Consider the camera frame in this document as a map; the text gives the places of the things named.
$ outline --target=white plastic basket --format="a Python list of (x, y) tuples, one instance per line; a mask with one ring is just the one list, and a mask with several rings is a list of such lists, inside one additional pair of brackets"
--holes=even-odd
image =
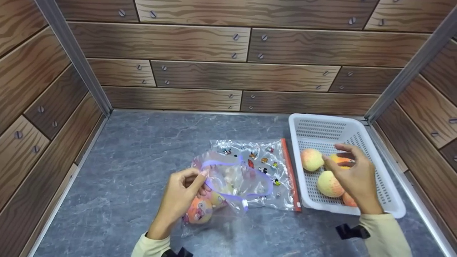
[(377, 195), (384, 211), (397, 219), (406, 214), (403, 201), (362, 123), (351, 118), (295, 113), (289, 117), (289, 127), (304, 207), (360, 215), (358, 208), (345, 206), (340, 198), (321, 194), (316, 184), (323, 168), (316, 172), (303, 171), (300, 158), (303, 149), (314, 148), (325, 155), (331, 155), (338, 152), (334, 144), (345, 143), (357, 145), (376, 167)]

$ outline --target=marble countertop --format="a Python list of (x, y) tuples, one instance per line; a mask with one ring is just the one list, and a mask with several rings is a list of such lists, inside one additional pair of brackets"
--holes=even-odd
[[(36, 257), (130, 256), (157, 212), (168, 176), (189, 166), (211, 139), (290, 139), (288, 115), (223, 115), (115, 111), (57, 212)], [(399, 219), (414, 256), (443, 256), (434, 238), (392, 179), (406, 206)], [(341, 240), (335, 227), (358, 217), (303, 208), (270, 208), (218, 230), (181, 237), (171, 247), (195, 256), (368, 256), (360, 239)]]

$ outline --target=beige sleeve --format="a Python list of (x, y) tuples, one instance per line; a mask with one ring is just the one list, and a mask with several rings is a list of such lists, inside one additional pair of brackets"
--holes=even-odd
[(370, 233), (370, 238), (365, 239), (370, 256), (412, 256), (403, 231), (392, 214), (362, 214), (360, 224)]
[(163, 240), (152, 240), (142, 234), (133, 249), (131, 257), (161, 257), (170, 249), (170, 237)]

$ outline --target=human hand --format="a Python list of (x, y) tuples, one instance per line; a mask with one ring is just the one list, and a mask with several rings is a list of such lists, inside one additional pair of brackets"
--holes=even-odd
[(377, 198), (374, 165), (357, 146), (335, 144), (335, 148), (346, 151), (338, 153), (339, 157), (355, 160), (355, 163), (340, 162), (337, 164), (328, 156), (323, 156), (325, 166), (333, 172), (344, 190), (354, 198), (362, 214), (384, 213)]
[(170, 175), (157, 215), (147, 237), (162, 240), (170, 235), (172, 225), (189, 209), (193, 199), (211, 189), (205, 184), (207, 171), (189, 168)]

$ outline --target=wood grain panel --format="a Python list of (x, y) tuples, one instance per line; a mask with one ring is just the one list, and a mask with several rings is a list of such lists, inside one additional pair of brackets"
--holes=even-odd
[(239, 111), (241, 91), (104, 86), (114, 108)]
[(86, 57), (245, 62), (249, 28), (69, 23)]
[(25, 111), (24, 115), (50, 139), (63, 127), (88, 89), (78, 71), (70, 65), (43, 94)]
[(394, 102), (377, 123), (451, 230), (457, 231), (457, 173)]
[(132, 0), (56, 0), (56, 2), (66, 20), (138, 21)]
[(69, 63), (49, 27), (0, 60), (0, 133)]
[[(15, 137), (16, 132), (22, 134), (20, 139)], [(23, 116), (0, 136), (0, 210), (48, 144), (49, 140)], [(33, 151), (34, 146), (38, 147), (37, 153)]]
[(62, 181), (59, 188), (57, 189), (57, 192), (54, 194), (53, 198), (51, 199), (51, 202), (49, 203), (48, 207), (46, 208), (46, 211), (44, 212), (43, 216), (41, 217), (40, 221), (38, 222), (38, 225), (33, 230), (32, 235), (28, 239), (28, 241), (27, 241), (26, 245), (24, 246), (24, 249), (22, 250), (19, 257), (28, 256), (30, 250), (33, 248), (33, 245), (35, 244), (35, 242), (37, 241), (41, 232), (43, 231), (44, 226), (46, 225), (47, 221), (51, 217), (54, 209), (57, 206), (57, 203), (60, 200), (60, 197), (64, 193), (66, 187), (68, 186), (68, 183), (70, 182), (70, 179), (76, 172), (77, 168), (78, 168), (78, 166), (76, 166), (76, 164), (72, 164), (72, 166), (68, 170), (67, 175), (65, 175), (64, 180)]
[(457, 105), (457, 42), (449, 40), (421, 74)]
[(0, 0), (0, 56), (45, 25), (34, 1)]
[(420, 187), (419, 183), (417, 182), (417, 180), (413, 176), (413, 174), (410, 171), (407, 171), (407, 172), (405, 172), (405, 176), (408, 178), (408, 180), (411, 183), (411, 185), (413, 186), (414, 190), (419, 195), (419, 198), (422, 200), (425, 207), (429, 210), (433, 219), (438, 224), (438, 227), (440, 228), (441, 232), (443, 232), (444, 236), (449, 241), (449, 243), (451, 244), (454, 251), (457, 252), (456, 236), (453, 234), (453, 232), (451, 231), (449, 226), (444, 221), (443, 217), (441, 217), (438, 210), (435, 208), (433, 203), (430, 201), (430, 198), (427, 196), (427, 194), (424, 192), (424, 190)]
[(342, 67), (329, 92), (381, 94), (401, 69)]
[(364, 115), (379, 95), (244, 91), (243, 112)]
[[(143, 22), (362, 29), (376, 0), (136, 0)], [(152, 18), (150, 11), (156, 13)], [(353, 24), (349, 19), (356, 17)]]
[(86, 139), (83, 147), (81, 148), (81, 151), (78, 153), (78, 156), (76, 156), (76, 159), (74, 160), (76, 165), (79, 165), (81, 163), (84, 154), (86, 153), (87, 149), (89, 148), (89, 145), (92, 143), (92, 140), (94, 139), (95, 135), (97, 134), (98, 129), (100, 128), (100, 126), (104, 120), (105, 120), (105, 116), (103, 116), (103, 115), (100, 116), (97, 124), (95, 124), (94, 128), (92, 129), (90, 136)]
[(428, 35), (253, 28), (251, 37), (249, 62), (403, 67)]
[(381, 137), (381, 140), (386, 145), (386, 147), (389, 150), (390, 154), (392, 155), (393, 159), (397, 162), (398, 166), (400, 167), (401, 172), (406, 172), (408, 170), (408, 167), (406, 166), (403, 159), (400, 157), (397, 150), (395, 150), (395, 147), (392, 145), (389, 138), (387, 138), (386, 134), (384, 133), (384, 131), (381, 129), (381, 127), (378, 125), (377, 122), (373, 123), (373, 128), (376, 130), (379, 137)]
[(380, 0), (365, 29), (431, 33), (455, 5), (455, 0)]
[(88, 61), (102, 85), (155, 86), (148, 60), (88, 59)]
[(151, 64), (158, 86), (271, 91), (326, 92), (340, 69), (339, 66), (247, 63), (151, 61)]
[(457, 107), (422, 76), (417, 76), (397, 101), (437, 148), (457, 138), (457, 124), (450, 122), (457, 118)]
[(0, 256), (18, 256), (101, 112), (87, 94), (0, 213)]
[(440, 152), (454, 170), (457, 171), (457, 139), (454, 139), (450, 144), (441, 148)]

